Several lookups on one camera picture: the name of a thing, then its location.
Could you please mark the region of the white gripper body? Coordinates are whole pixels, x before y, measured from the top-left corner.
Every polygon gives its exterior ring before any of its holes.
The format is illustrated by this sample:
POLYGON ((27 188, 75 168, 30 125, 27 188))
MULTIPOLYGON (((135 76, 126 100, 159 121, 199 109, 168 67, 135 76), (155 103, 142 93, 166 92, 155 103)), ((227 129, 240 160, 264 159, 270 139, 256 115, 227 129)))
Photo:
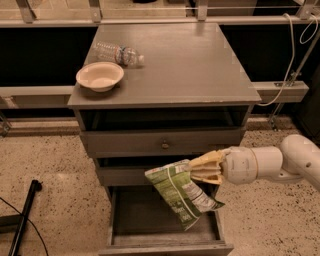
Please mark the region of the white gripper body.
POLYGON ((224 150, 221 164, 223 176, 231 183, 248 184, 257 177, 257 161, 253 151, 245 147, 230 147, 224 150))

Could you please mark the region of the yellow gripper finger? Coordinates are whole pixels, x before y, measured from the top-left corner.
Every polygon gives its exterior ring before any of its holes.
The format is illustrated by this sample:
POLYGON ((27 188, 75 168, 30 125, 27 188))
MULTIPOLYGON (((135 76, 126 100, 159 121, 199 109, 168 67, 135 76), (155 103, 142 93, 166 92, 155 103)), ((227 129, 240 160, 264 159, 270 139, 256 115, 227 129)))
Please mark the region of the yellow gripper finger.
POLYGON ((201 181, 209 184, 220 185, 222 183, 222 174, 221 173, 212 173, 205 171, 192 171, 190 176, 193 180, 201 181))
POLYGON ((189 162, 190 168, 195 170, 210 170, 215 171, 220 169, 220 164, 225 160, 230 153, 229 149, 214 150, 201 155, 189 162))

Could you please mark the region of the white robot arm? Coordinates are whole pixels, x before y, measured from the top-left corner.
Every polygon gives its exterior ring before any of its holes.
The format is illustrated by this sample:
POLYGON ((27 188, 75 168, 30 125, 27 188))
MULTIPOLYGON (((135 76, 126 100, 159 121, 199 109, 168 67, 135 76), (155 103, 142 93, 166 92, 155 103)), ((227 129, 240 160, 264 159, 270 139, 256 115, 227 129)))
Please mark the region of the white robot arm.
POLYGON ((188 163, 191 177, 214 183, 249 184, 257 179, 278 183, 307 180, 320 191, 320 149, 308 138, 293 134, 279 147, 229 147, 208 152, 188 163))

